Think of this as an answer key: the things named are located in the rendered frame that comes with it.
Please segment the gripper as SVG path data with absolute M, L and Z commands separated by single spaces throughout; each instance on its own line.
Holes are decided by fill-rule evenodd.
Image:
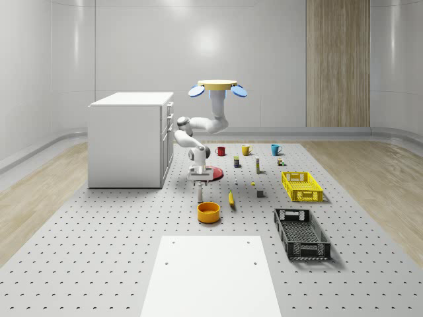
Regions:
M 190 167 L 188 171 L 187 179 L 189 181 L 197 182 L 198 191 L 202 191 L 202 185 L 200 182 L 209 182 L 212 181 L 212 168 L 205 167 L 202 172 L 197 172 L 196 167 Z

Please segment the dark grey basket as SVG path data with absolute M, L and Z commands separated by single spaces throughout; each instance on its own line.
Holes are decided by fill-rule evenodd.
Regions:
M 310 210 L 275 208 L 274 222 L 289 259 L 330 259 L 330 240 Z

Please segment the yellow bowl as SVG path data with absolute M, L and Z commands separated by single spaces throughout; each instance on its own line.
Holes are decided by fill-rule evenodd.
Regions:
M 220 207 L 214 202 L 203 202 L 197 206 L 198 220 L 202 223 L 214 223 L 220 219 Z

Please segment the white board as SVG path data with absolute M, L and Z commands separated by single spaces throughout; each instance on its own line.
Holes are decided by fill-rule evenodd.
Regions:
M 141 317 L 281 317 L 259 236 L 163 236 Z

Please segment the yellow basket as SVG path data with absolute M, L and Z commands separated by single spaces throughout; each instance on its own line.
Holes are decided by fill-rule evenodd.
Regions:
M 282 172 L 282 184 L 292 201 L 323 200 L 323 189 L 309 172 Z

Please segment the white cabinet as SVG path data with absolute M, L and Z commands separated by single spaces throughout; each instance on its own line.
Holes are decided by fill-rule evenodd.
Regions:
M 172 92 L 117 92 L 88 107 L 88 186 L 160 188 L 172 161 Z

